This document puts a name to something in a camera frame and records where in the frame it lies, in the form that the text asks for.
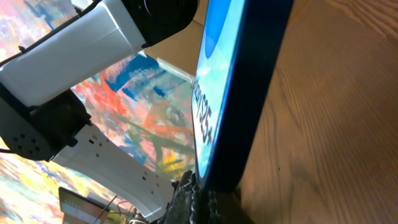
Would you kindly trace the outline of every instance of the black mechanical part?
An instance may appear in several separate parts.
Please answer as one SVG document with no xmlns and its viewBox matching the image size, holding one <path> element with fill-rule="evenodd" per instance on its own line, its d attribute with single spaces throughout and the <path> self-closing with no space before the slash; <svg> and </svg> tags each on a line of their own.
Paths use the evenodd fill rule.
<svg viewBox="0 0 398 224">
<path fill-rule="evenodd" d="M 201 190 L 196 174 L 184 173 L 170 207 L 165 215 L 151 224 L 222 224 L 224 216 L 218 211 L 217 194 Z"/>
<path fill-rule="evenodd" d="M 71 90 L 28 108 L 1 83 L 0 108 L 0 136 L 12 152 L 34 161 L 49 161 L 66 145 L 73 147 L 91 117 Z"/>
<path fill-rule="evenodd" d="M 191 23 L 198 0 L 122 0 L 146 44 L 153 46 Z"/>
</svg>

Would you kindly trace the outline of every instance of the tablet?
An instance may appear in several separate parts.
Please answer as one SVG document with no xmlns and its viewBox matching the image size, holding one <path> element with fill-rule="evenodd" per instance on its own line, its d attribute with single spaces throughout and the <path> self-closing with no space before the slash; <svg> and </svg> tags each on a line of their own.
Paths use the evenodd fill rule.
<svg viewBox="0 0 398 224">
<path fill-rule="evenodd" d="M 230 192 L 243 174 L 293 0 L 209 0 L 193 83 L 197 181 Z"/>
<path fill-rule="evenodd" d="M 104 210 L 104 206 L 63 187 L 60 187 L 58 192 L 61 211 L 64 213 L 62 223 L 102 224 L 105 222 L 109 213 L 108 208 Z"/>
</svg>

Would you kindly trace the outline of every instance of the black tablet edge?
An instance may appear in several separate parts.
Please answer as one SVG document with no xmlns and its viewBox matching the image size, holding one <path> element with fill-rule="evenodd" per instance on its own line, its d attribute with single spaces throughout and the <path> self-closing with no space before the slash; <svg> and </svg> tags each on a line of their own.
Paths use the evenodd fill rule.
<svg viewBox="0 0 398 224">
<path fill-rule="evenodd" d="M 232 70 L 228 77 L 229 91 L 223 120 L 220 121 L 217 130 L 218 139 L 211 149 L 204 177 L 200 177 L 197 172 L 197 181 L 201 189 L 232 192 L 241 180 L 292 3 L 293 0 L 245 2 L 238 34 L 240 42 L 234 50 L 234 66 L 230 68 Z M 197 156 L 196 139 L 194 140 Z"/>
</svg>

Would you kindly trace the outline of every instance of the blue circle on screen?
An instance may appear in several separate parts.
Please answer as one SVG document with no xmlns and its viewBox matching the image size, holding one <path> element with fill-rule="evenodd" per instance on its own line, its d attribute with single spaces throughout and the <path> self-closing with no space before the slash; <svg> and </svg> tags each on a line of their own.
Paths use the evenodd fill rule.
<svg viewBox="0 0 398 224">
<path fill-rule="evenodd" d="M 231 0 L 210 0 L 206 19 L 205 54 L 210 58 L 216 48 Z"/>
</svg>

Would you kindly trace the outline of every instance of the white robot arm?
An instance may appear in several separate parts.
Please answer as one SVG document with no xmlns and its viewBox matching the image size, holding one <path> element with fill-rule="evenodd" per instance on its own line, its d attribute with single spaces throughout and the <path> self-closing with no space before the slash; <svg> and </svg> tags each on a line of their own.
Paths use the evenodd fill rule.
<svg viewBox="0 0 398 224">
<path fill-rule="evenodd" d="M 16 154 L 56 162 L 131 202 L 149 221 L 174 187 L 90 122 L 69 90 L 113 63 L 185 28 L 197 0 L 103 0 L 0 63 L 0 136 Z"/>
</svg>

